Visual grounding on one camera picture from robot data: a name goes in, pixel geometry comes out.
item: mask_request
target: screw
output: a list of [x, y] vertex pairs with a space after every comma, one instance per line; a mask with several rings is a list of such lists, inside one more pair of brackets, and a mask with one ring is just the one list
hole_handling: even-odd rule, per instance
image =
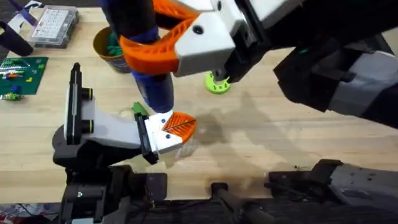
[[203, 34], [205, 31], [203, 30], [203, 28], [201, 26], [195, 25], [192, 27], [192, 30], [194, 33], [196, 34]]

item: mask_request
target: cable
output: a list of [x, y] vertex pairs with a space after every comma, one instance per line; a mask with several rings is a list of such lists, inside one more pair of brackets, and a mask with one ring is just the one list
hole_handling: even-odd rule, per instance
[[25, 206], [23, 206], [21, 203], [18, 203], [19, 206], [21, 206], [21, 208], [23, 208], [25, 210], [25, 212], [27, 212], [30, 216], [34, 216]]
[[210, 202], [210, 201], [211, 200], [208, 199], [208, 200], [203, 200], [201, 202], [190, 203], [188, 205], [181, 205], [181, 206], [174, 207], [174, 208], [170, 208], [170, 207], [166, 206], [166, 209], [164, 211], [151, 210], [150, 209], [150, 206], [151, 206], [150, 203], [149, 204], [143, 204], [142, 206], [140, 206], [140, 205], [138, 205], [136, 203], [132, 203], [131, 202], [131, 204], [137, 206], [138, 209], [133, 211], [133, 212], [129, 212], [127, 214], [127, 216], [125, 218], [125, 223], [129, 223], [133, 218], [135, 218], [139, 214], [141, 214], [144, 211], [144, 209], [146, 209], [146, 206], [147, 206], [147, 209], [146, 209], [145, 214], [144, 214], [144, 216], [143, 216], [143, 218], [141, 220], [141, 224], [144, 223], [148, 213], [165, 214], [165, 213], [181, 212], [181, 211], [184, 211], [185, 209], [192, 208], [192, 207], [195, 207], [195, 206], [198, 206], [198, 205]]
[[149, 211], [149, 208], [146, 210], [146, 212], [141, 220], [141, 224], [144, 224], [144, 221], [145, 221], [145, 218], [147, 217], [148, 211]]
[[[23, 204], [18, 203], [19, 206], [21, 206], [21, 208], [23, 208], [25, 210], [25, 212], [27, 212], [30, 216], [36, 216], [35, 214], [31, 213]], [[46, 214], [38, 214], [38, 215], [42, 215], [42, 216], [46, 216], [46, 215], [58, 215], [58, 212], [53, 212], [53, 213], [46, 213]]]
[[181, 206], [180, 208], [166, 208], [167, 209], [166, 211], [156, 211], [156, 210], [154, 210], [154, 211], [149, 211], [149, 212], [156, 213], [156, 214], [163, 214], [163, 213], [170, 213], [170, 212], [181, 212], [181, 211], [184, 211], [185, 209], [192, 208], [192, 207], [195, 207], [195, 206], [207, 203], [207, 202], [210, 202], [210, 199], [203, 200], [201, 202], [191, 203], [191, 204], [186, 205], [186, 206]]

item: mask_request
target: wooden table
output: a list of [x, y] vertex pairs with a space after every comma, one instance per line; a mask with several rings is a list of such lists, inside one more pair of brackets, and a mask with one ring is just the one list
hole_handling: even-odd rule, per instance
[[[132, 117], [129, 107], [143, 103], [132, 75], [114, 72], [93, 50], [94, 35], [107, 26], [101, 9], [79, 11], [81, 20], [66, 50], [35, 49], [32, 56], [50, 58], [37, 94], [0, 102], [0, 203], [60, 201], [65, 174], [52, 162], [51, 142], [63, 123], [74, 62], [80, 62], [83, 85], [94, 89], [99, 109]], [[21, 35], [28, 35], [27, 26]], [[206, 91], [204, 74], [174, 78], [175, 111], [198, 121], [191, 144], [161, 156], [154, 166], [141, 157], [123, 164], [139, 172], [166, 172], [168, 199], [208, 198], [215, 181], [229, 183], [238, 195], [268, 197], [262, 186], [268, 172], [311, 169], [323, 158], [398, 170], [398, 131], [319, 113], [283, 96], [272, 69], [289, 51], [269, 52], [224, 95]]]

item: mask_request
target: orange 3d-printed part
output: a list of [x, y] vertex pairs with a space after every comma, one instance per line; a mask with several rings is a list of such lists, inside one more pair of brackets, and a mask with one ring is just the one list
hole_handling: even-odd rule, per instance
[[182, 138], [182, 144], [185, 144], [191, 138], [196, 126], [197, 121], [192, 116], [173, 112], [173, 115], [163, 127], [163, 131], [180, 136]]
[[137, 72], [151, 75], [176, 72], [178, 58], [174, 45], [198, 14], [169, 0], [154, 0], [153, 3], [157, 14], [180, 19], [182, 22], [151, 45], [140, 44], [121, 36], [120, 46], [127, 64]]

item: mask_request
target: cup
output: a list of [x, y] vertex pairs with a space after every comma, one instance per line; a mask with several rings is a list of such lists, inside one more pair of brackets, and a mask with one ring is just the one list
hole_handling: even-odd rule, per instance
[[122, 73], [129, 73], [130, 67], [127, 65], [124, 55], [119, 56], [109, 56], [108, 50], [106, 49], [106, 45], [108, 43], [108, 37], [112, 33], [110, 27], [106, 27], [100, 30], [94, 37], [93, 47], [95, 52], [111, 67], [113, 67], [116, 71]]

